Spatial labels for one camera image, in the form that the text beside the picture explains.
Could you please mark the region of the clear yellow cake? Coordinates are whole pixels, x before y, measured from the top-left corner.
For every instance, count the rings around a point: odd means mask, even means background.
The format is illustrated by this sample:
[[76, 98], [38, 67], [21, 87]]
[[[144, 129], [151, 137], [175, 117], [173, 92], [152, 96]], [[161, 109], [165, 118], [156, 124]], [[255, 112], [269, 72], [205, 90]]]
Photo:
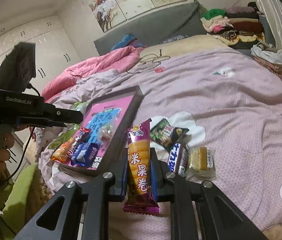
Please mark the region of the clear yellow cake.
[[191, 147], [189, 148], [189, 157], [186, 166], [186, 178], [214, 178], [216, 175], [215, 151], [207, 147]]

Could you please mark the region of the Snickers chocolate bar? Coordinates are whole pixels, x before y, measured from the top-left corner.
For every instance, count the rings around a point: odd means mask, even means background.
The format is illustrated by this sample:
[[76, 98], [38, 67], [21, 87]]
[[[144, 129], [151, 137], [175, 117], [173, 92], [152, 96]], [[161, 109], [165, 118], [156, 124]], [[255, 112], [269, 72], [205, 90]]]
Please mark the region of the Snickers chocolate bar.
[[170, 150], [170, 155], [167, 161], [168, 170], [184, 177], [187, 166], [189, 152], [186, 145], [175, 143]]

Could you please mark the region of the purple rice roll snack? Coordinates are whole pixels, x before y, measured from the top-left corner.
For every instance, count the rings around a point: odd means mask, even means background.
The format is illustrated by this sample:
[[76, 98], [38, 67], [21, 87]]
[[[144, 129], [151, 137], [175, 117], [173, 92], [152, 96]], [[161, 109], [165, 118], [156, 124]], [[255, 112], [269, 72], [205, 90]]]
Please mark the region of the purple rice roll snack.
[[127, 129], [128, 190], [123, 210], [142, 215], [159, 215], [151, 191], [150, 123], [147, 119]]

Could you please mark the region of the green pea snack packet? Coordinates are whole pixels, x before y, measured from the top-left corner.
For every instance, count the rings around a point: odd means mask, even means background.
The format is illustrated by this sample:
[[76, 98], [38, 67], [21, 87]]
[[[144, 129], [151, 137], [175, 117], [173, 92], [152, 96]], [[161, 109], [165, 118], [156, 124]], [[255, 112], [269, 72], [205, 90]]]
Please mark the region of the green pea snack packet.
[[149, 136], [152, 141], [169, 152], [188, 131], [188, 128], [173, 127], [166, 118], [163, 118], [150, 129]]

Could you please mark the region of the blue Oreo packet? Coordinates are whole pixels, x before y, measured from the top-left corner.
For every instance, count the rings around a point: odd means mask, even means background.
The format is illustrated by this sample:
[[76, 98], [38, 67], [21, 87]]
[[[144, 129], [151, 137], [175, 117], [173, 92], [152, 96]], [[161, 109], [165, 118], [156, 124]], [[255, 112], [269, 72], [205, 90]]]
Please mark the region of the blue Oreo packet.
[[98, 150], [99, 146], [97, 143], [81, 143], [75, 150], [73, 156], [71, 157], [71, 164], [90, 167], [98, 153]]

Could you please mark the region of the white wardrobe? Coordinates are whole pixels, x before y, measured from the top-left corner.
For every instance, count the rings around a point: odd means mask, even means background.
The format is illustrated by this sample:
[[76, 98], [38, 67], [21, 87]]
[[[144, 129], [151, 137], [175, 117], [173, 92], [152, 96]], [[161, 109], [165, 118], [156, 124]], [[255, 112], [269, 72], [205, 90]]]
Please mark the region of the white wardrobe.
[[79, 111], [57, 108], [41, 96], [25, 94], [36, 76], [35, 50], [35, 44], [20, 42], [0, 66], [0, 150], [6, 148], [4, 135], [18, 127], [64, 127], [84, 118]]

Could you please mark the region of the red candy stick packet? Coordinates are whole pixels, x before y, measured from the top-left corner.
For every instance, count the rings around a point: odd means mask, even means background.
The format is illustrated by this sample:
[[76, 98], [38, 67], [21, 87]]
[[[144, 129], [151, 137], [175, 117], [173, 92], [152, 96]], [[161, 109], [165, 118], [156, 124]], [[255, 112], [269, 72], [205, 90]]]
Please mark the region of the red candy stick packet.
[[91, 129], [81, 127], [79, 129], [79, 133], [74, 137], [74, 142], [70, 146], [70, 149], [68, 150], [68, 157], [72, 157], [74, 155], [74, 152], [78, 148], [78, 146], [82, 143], [82, 141], [89, 136], [89, 133], [91, 132]]

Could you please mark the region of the lilac cloud duvet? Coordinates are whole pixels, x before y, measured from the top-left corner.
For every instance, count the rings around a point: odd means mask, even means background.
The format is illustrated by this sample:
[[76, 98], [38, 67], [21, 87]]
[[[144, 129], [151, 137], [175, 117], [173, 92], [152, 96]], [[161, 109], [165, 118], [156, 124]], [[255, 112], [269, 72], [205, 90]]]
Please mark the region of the lilac cloud duvet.
[[109, 70], [83, 78], [50, 99], [60, 108], [139, 86], [143, 100], [134, 119], [172, 119], [186, 112], [204, 128], [196, 139], [215, 151], [215, 184], [265, 230], [282, 224], [282, 82], [251, 58], [230, 49], [208, 50], [136, 73]]

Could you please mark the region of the grey tray with pink book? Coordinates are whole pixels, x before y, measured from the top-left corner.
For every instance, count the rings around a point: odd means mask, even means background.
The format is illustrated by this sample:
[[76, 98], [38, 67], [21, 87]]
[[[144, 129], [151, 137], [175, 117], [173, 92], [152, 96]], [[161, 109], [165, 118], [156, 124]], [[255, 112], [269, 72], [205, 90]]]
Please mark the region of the grey tray with pink book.
[[80, 128], [51, 160], [70, 170], [96, 176], [120, 158], [126, 130], [143, 100], [139, 86], [103, 95], [89, 103]]

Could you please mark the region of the pink quilt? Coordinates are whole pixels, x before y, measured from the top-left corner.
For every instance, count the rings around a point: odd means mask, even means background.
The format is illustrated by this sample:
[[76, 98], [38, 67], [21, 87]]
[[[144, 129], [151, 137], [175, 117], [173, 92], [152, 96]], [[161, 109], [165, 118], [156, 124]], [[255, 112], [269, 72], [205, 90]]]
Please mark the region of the pink quilt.
[[115, 69], [122, 73], [127, 67], [134, 66], [138, 62], [142, 50], [143, 47], [127, 46], [74, 64], [50, 81], [42, 90], [41, 96], [47, 102], [54, 95], [74, 86], [78, 80], [98, 72]]

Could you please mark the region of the blue striped pillow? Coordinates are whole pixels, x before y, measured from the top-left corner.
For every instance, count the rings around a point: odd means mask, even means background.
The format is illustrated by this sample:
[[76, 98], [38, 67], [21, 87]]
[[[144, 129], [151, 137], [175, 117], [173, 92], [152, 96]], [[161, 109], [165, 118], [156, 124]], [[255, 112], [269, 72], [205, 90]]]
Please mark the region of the blue striped pillow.
[[133, 48], [145, 47], [145, 45], [132, 34], [125, 34], [123, 38], [111, 48], [111, 51], [127, 46], [132, 46]]

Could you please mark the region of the grey white crumpled garment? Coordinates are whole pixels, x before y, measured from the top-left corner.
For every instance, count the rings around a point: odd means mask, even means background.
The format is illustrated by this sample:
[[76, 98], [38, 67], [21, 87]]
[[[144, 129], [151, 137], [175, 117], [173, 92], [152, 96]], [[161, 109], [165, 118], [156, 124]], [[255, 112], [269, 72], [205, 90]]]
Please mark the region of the grey white crumpled garment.
[[257, 44], [253, 45], [250, 50], [253, 56], [259, 57], [273, 64], [282, 65], [282, 49], [277, 49], [272, 44], [259, 41]]

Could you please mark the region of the pile of folded clothes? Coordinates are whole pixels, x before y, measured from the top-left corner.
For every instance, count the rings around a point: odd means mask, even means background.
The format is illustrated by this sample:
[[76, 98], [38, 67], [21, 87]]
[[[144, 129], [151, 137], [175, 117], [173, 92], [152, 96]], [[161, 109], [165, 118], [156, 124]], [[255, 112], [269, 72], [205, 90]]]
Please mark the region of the pile of folded clothes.
[[249, 50], [266, 40], [265, 24], [254, 2], [246, 7], [210, 9], [200, 21], [207, 34], [233, 49]]

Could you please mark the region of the grey padded headboard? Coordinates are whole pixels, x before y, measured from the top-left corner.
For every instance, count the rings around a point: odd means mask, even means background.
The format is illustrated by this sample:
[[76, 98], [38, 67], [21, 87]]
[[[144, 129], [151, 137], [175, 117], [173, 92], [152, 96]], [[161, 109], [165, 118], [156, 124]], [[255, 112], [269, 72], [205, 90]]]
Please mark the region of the grey padded headboard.
[[99, 55], [110, 52], [126, 34], [146, 46], [160, 44], [168, 38], [206, 34], [201, 22], [201, 5], [197, 0], [151, 12], [106, 33], [94, 41]]

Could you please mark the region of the black phone on mount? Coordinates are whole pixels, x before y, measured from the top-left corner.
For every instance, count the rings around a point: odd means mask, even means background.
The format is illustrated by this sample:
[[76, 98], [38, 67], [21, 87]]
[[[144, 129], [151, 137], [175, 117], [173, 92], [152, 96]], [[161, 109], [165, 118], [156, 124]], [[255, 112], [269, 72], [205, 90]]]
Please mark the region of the black phone on mount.
[[24, 92], [36, 77], [36, 44], [20, 42], [0, 65], [0, 89]]

